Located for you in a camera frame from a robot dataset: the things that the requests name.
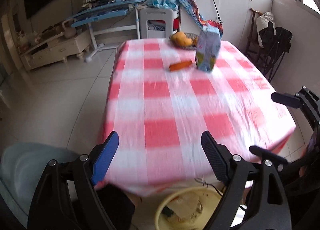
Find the blue milk carton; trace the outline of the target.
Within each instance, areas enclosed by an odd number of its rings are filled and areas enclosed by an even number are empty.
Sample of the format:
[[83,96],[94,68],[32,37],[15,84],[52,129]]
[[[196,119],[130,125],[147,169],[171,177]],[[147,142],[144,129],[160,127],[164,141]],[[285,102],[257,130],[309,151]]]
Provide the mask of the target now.
[[220,47],[219,29],[214,26],[203,26],[196,46],[195,62],[197,69],[211,73],[219,56]]

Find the yellow trash bin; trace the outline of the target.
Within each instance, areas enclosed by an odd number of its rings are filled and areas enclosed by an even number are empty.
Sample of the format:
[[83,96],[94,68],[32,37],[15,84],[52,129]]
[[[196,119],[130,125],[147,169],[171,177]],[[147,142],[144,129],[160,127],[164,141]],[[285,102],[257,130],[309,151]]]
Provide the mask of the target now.
[[167,196],[155,212],[155,229],[204,229],[221,200],[214,187],[184,188]]

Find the red white checkered tablecloth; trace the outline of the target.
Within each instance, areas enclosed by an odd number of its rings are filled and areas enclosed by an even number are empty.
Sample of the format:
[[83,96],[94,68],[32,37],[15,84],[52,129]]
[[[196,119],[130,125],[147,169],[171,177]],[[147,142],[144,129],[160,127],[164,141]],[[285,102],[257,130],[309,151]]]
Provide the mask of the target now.
[[195,66],[195,52],[168,39],[124,42],[116,51],[108,89],[103,138],[115,131],[119,147],[105,182],[140,196],[175,183],[212,175],[201,135],[247,161],[249,147],[279,153],[296,125],[289,110],[271,100],[274,88],[228,41],[222,41],[210,73]]

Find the cream tv cabinet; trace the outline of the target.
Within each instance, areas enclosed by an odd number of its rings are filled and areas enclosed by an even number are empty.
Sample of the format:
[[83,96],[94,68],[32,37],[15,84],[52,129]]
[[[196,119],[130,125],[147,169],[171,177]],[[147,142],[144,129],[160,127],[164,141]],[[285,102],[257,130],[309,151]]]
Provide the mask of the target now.
[[66,39],[60,33],[29,49],[20,59],[24,68],[30,71],[55,62],[66,62],[72,55],[81,60],[89,51],[90,44],[89,31],[81,32],[71,39]]

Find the pink kettlebell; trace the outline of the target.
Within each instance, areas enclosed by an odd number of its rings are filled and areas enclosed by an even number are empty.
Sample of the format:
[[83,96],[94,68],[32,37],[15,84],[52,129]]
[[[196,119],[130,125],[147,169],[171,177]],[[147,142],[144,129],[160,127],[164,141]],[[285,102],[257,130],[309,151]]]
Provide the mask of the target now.
[[64,36],[66,39],[71,39],[77,34],[76,29],[71,26],[74,23],[74,21],[75,19],[71,18],[62,22],[62,28],[64,30]]

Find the middle mango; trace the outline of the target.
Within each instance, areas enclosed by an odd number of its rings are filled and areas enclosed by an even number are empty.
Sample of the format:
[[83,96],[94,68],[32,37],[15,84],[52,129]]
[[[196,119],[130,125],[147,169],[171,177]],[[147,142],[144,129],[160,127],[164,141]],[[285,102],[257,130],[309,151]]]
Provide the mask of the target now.
[[176,41],[181,47],[189,47],[193,45],[193,39],[188,37],[179,37]]

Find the mango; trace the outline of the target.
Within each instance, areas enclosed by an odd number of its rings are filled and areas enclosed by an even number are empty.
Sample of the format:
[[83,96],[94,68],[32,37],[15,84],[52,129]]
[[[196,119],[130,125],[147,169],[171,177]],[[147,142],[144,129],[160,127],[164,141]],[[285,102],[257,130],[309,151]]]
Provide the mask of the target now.
[[193,39],[188,37],[179,37],[176,41],[181,47],[189,47],[193,45]]
[[185,35],[184,32],[177,32],[175,34],[172,34],[170,36],[170,40],[173,41],[174,43],[180,45],[181,42],[186,38],[187,36]]

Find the left mango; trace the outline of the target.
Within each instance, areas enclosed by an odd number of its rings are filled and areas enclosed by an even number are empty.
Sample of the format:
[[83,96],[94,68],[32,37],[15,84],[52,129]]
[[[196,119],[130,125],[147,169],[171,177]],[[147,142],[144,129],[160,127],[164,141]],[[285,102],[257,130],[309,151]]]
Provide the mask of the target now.
[[181,42],[186,38],[187,36],[185,35],[184,32],[177,32],[175,34],[172,34],[170,36],[170,40],[173,41],[174,43],[180,45]]

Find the blue study desk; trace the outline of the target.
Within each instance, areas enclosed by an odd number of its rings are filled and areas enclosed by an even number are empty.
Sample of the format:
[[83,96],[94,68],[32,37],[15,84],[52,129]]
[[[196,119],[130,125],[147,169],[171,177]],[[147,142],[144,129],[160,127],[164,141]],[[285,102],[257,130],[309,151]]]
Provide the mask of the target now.
[[[82,12],[71,17],[71,19],[74,21],[74,23],[71,24],[72,27],[78,28],[81,26],[86,26],[89,31],[93,45],[93,51],[85,57],[85,62],[92,61],[93,56],[95,56],[97,52],[116,48],[116,46],[106,45],[104,43],[98,44],[96,41],[97,36],[135,30],[137,33],[137,38],[140,39],[138,5],[145,1],[146,0],[94,0],[88,9],[83,10]],[[101,30],[94,30],[92,27],[93,23],[98,23],[100,21],[114,19],[117,17],[125,18],[132,12],[135,14],[135,23],[133,25],[119,27],[112,25],[109,28]]]

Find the dark fruit plate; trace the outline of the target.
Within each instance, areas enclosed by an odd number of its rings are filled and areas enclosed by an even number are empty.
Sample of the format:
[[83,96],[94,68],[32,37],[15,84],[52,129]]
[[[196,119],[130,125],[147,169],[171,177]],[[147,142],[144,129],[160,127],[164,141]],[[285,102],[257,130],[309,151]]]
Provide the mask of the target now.
[[199,36],[193,33],[177,32],[172,34],[169,39],[176,47],[195,50]]

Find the colourful hanging bag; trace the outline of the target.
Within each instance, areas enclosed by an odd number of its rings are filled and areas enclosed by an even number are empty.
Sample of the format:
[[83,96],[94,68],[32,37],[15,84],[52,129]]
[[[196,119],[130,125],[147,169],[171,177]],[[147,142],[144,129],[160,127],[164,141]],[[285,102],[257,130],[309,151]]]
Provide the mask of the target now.
[[202,29],[216,27],[220,38],[223,36],[223,22],[221,20],[215,0],[178,0],[182,8],[192,21]]

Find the light blue crumpled cloth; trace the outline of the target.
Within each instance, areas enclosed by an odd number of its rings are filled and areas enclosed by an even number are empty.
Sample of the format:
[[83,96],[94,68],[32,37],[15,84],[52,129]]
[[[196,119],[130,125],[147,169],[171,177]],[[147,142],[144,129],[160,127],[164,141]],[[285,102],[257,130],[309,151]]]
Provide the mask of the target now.
[[156,9],[171,9],[173,11],[179,10],[178,0],[147,0],[146,5],[150,8]]

